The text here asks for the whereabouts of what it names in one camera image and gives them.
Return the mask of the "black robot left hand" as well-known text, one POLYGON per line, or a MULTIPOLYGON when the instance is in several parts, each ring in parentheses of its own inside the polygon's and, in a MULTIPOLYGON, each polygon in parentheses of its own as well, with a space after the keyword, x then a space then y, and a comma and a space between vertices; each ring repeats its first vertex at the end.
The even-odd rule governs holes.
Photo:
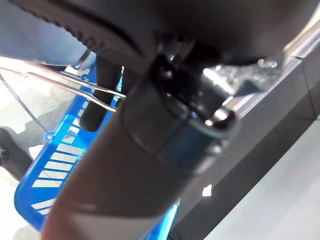
POLYGON ((225 100, 265 88, 317 0, 17 0, 137 74, 57 196, 44 240, 139 240, 239 128, 225 100))

